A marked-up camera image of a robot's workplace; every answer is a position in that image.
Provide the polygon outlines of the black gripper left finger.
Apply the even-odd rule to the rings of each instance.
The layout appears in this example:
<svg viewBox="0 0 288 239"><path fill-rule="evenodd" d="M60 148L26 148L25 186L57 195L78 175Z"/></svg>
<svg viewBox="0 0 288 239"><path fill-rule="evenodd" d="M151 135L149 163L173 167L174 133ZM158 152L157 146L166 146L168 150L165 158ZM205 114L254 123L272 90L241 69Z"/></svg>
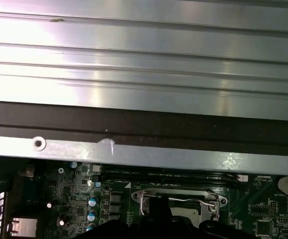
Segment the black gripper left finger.
<svg viewBox="0 0 288 239"><path fill-rule="evenodd" d="M160 237L160 199L149 199L149 214L139 223L128 225L111 220L79 235L80 239L158 239Z"/></svg>

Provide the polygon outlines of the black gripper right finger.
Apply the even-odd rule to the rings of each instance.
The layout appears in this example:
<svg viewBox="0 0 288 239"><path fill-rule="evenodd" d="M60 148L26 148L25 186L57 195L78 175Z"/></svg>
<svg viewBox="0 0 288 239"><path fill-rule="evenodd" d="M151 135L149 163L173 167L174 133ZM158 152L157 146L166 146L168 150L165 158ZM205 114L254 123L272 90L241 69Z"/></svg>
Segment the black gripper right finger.
<svg viewBox="0 0 288 239"><path fill-rule="evenodd" d="M202 222L197 228L186 223L182 217L173 216L169 199L159 199L159 228L168 239L255 239L242 230L213 220Z"/></svg>

